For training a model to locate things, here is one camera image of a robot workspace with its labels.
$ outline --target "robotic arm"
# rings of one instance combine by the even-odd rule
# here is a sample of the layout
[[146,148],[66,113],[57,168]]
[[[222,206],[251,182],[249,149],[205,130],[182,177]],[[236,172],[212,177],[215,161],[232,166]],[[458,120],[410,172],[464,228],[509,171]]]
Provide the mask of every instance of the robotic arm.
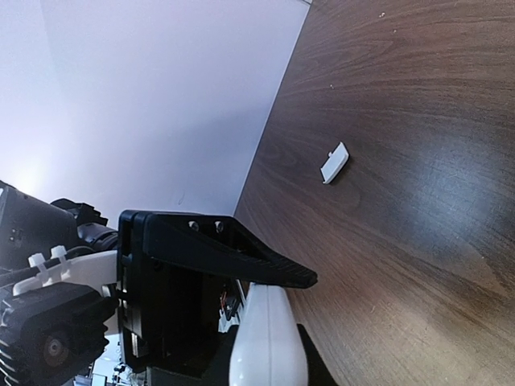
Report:
[[106,334],[150,385],[335,384],[283,289],[316,273],[232,217],[124,211],[117,231],[106,225],[88,204],[0,182],[6,384],[60,386]]

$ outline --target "wood grain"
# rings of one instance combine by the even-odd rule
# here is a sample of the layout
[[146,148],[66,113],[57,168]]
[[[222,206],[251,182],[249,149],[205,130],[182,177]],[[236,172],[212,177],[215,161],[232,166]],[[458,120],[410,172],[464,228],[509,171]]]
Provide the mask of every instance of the wood grain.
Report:
[[514,156],[513,0],[314,2],[237,217],[340,384],[515,384]]

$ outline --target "wire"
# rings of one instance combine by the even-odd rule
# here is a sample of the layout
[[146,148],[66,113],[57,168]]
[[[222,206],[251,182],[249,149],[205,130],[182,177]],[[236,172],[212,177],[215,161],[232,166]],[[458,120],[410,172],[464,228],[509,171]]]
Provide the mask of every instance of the wire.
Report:
[[[95,251],[86,246],[79,246],[75,248],[71,248],[66,253],[66,260],[75,259],[76,257],[88,255],[90,253],[95,253]],[[51,268],[60,263],[59,259],[50,259],[43,263],[43,265],[46,268]],[[5,273],[3,275],[0,275],[0,289],[7,287],[9,285],[13,285],[18,283],[19,281],[28,279],[29,277],[34,277],[39,273],[38,267],[30,267],[30,268],[23,268],[19,269],[17,271]]]

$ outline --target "white wall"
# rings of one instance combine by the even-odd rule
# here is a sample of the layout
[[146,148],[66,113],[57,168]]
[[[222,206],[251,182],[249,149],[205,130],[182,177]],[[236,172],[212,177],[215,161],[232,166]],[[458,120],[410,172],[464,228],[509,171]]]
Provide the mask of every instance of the white wall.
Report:
[[0,179],[45,200],[233,214],[308,5],[0,2]]

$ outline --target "white object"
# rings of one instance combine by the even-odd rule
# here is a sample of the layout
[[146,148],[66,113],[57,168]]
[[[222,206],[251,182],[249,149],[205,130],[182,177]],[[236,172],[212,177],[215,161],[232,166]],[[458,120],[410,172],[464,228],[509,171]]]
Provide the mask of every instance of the white object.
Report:
[[323,176],[323,183],[330,183],[340,172],[348,161],[348,151],[343,142],[340,142],[335,151],[329,153],[329,159],[320,168]]
[[[65,260],[64,255],[60,256],[63,251],[65,250],[61,248],[53,248],[52,257],[59,258],[61,261]],[[38,253],[29,257],[29,263],[31,266],[37,266],[42,272],[14,285],[14,296],[31,290],[37,290],[59,281],[88,285],[102,295],[103,285],[114,284],[117,281],[117,251],[76,257],[75,259],[65,261],[65,265],[58,264],[48,269],[43,265],[43,255],[39,255],[41,254]],[[108,327],[108,335],[118,333],[116,315],[106,321],[105,325]]]
[[229,368],[230,386],[307,386],[307,359],[286,291],[251,284]]

